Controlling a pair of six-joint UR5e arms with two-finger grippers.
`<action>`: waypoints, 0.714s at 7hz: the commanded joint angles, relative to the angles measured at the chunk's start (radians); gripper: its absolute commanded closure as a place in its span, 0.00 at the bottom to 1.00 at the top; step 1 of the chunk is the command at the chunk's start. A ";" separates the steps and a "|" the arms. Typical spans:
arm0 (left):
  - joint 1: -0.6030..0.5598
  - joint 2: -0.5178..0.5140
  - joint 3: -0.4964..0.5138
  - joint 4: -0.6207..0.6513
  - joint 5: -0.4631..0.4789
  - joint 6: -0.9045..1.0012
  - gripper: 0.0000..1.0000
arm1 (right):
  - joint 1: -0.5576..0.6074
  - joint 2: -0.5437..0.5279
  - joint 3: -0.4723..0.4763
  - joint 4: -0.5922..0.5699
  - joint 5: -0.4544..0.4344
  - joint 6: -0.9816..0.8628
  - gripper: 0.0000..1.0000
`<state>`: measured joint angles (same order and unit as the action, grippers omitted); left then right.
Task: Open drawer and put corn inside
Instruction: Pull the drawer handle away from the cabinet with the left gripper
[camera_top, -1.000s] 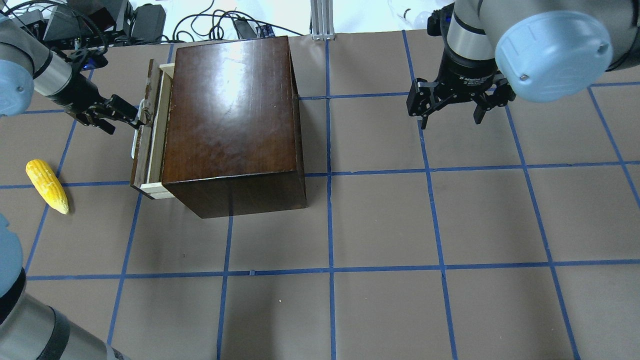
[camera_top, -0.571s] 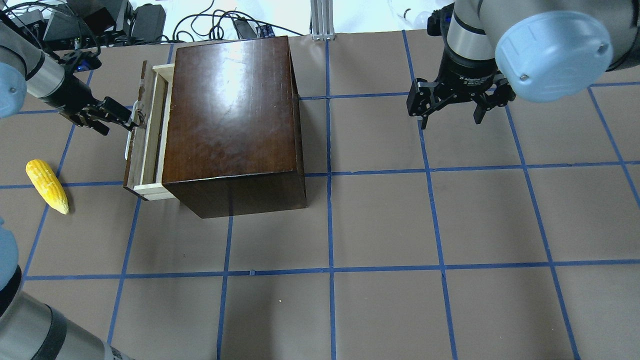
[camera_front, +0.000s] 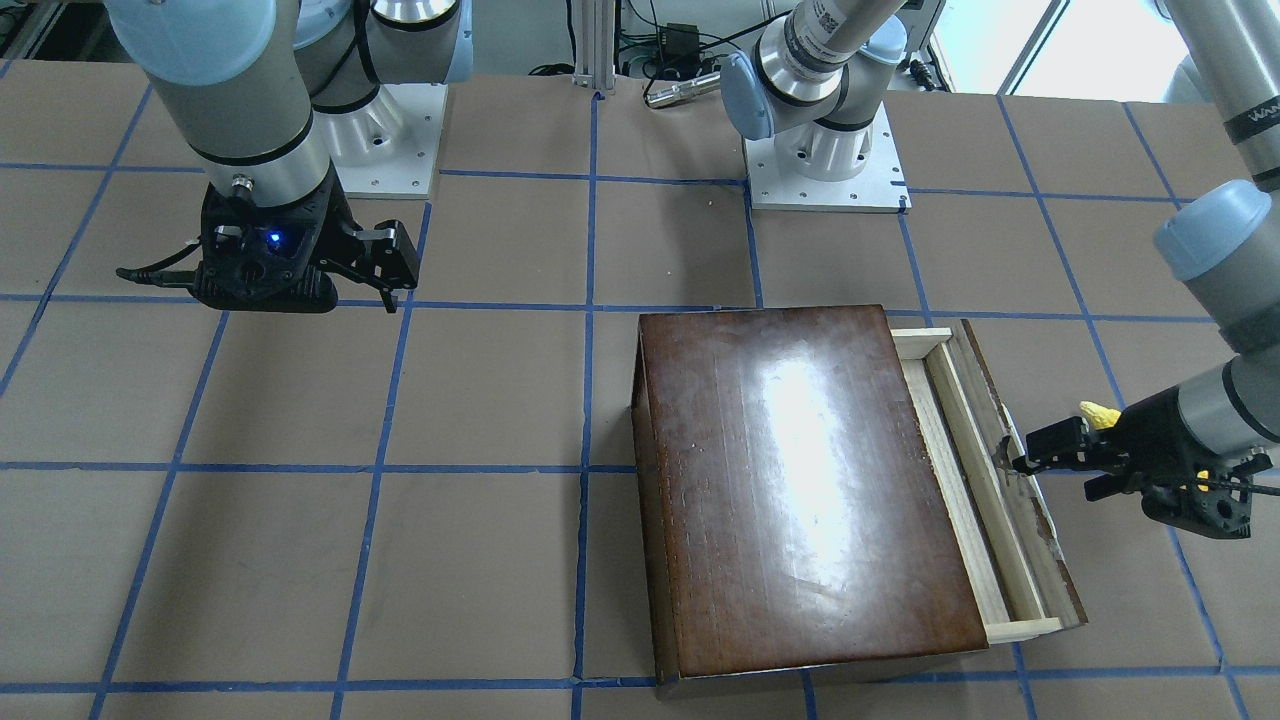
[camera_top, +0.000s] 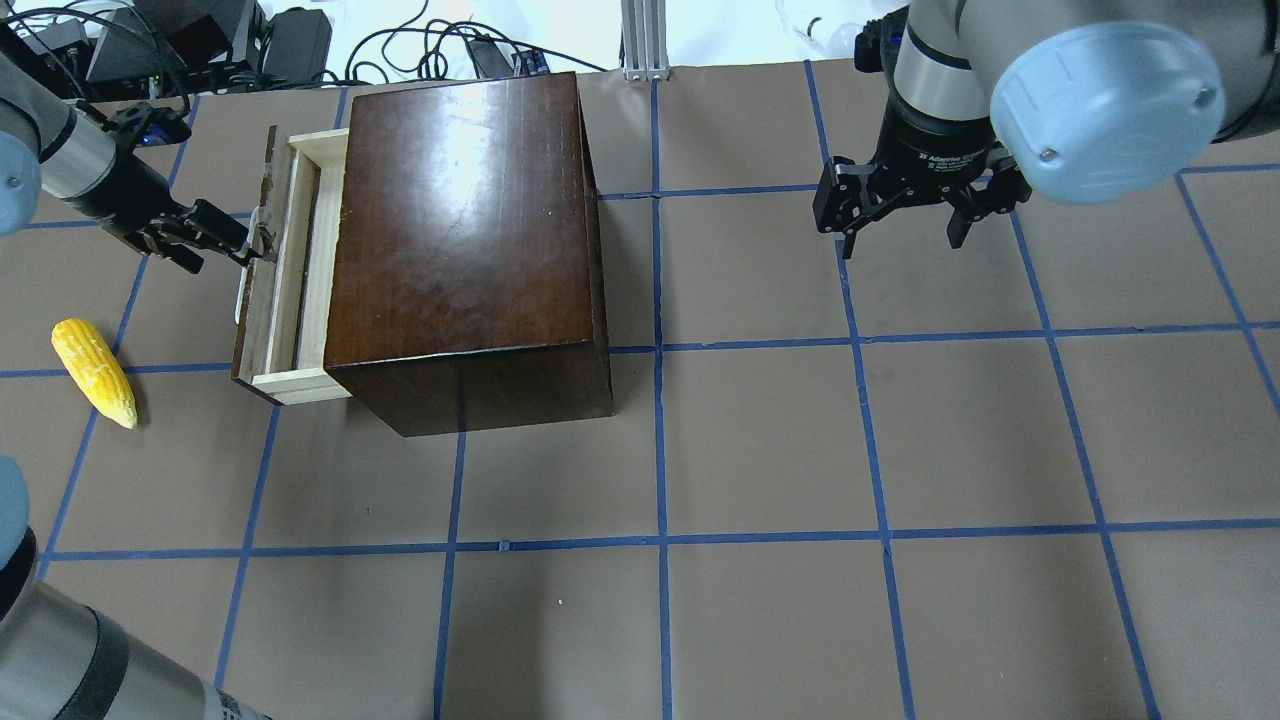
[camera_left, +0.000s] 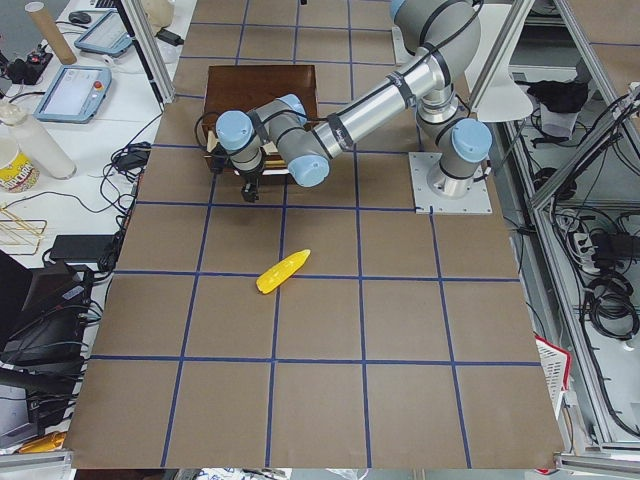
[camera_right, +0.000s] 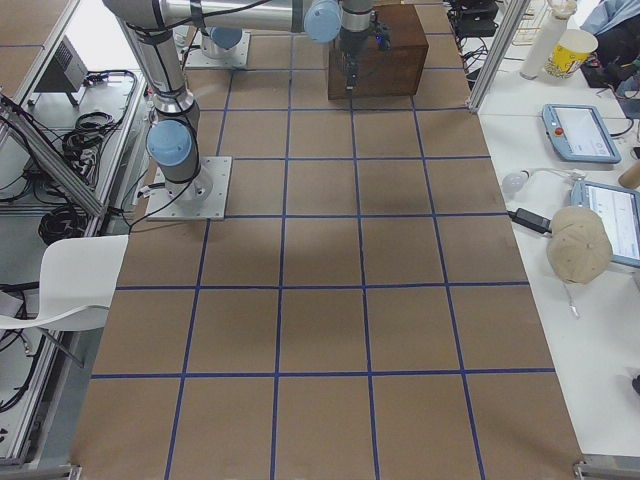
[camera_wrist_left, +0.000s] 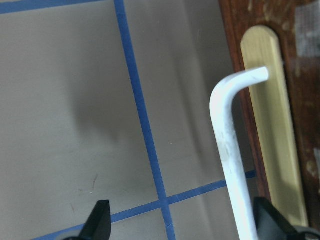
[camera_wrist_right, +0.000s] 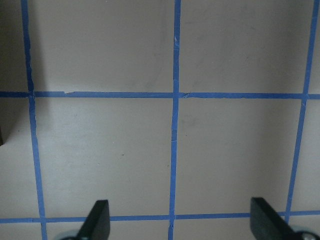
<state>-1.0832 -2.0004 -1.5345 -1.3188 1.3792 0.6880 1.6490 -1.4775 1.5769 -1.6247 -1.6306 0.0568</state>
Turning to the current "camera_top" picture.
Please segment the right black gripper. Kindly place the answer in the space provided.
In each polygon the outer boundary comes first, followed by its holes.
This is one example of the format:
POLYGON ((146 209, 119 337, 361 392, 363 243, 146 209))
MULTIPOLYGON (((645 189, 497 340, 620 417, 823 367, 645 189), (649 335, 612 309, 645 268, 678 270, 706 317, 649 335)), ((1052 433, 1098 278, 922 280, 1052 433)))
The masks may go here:
POLYGON ((856 164, 832 156, 812 209, 817 231, 842 236, 847 261, 859 233, 893 211, 950 205, 946 237, 951 249, 961 249, 974 224, 1011 213, 1032 193, 989 120, 933 118, 891 90, 872 159, 856 164))

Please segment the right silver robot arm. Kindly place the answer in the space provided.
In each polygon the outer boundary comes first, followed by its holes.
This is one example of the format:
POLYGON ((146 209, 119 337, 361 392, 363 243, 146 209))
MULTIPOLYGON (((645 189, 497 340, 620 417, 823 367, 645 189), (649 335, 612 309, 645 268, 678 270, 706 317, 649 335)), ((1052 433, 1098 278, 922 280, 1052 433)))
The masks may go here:
POLYGON ((842 238, 948 205, 948 245, 1034 195, 1112 202, 1208 146, 1277 129, 1275 1, 910 1, 854 64, 887 101, 869 161, 826 161, 815 227, 842 238))

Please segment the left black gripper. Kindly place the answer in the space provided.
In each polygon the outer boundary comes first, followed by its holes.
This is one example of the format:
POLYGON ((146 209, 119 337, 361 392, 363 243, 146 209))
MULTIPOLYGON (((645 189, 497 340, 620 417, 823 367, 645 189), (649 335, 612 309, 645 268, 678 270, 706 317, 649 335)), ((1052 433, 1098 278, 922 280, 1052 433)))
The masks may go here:
POLYGON ((101 225, 110 234, 192 275, 204 268, 202 251, 214 251, 236 263, 262 258, 259 237, 205 199, 183 205, 168 192, 127 187, 105 192, 100 200, 105 211, 101 225))

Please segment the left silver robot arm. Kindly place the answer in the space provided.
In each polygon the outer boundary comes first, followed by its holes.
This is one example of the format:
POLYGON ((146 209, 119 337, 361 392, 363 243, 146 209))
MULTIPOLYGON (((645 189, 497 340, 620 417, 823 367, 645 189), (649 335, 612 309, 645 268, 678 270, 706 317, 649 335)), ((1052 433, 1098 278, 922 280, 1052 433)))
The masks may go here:
POLYGON ((198 273, 204 254, 241 266, 271 258, 273 233, 206 200, 184 205, 134 151, 183 143, 191 131, 170 108, 137 102, 106 118, 60 100, 13 56, 3 58, 3 233, 26 228, 37 197, 59 199, 142 255, 198 273))

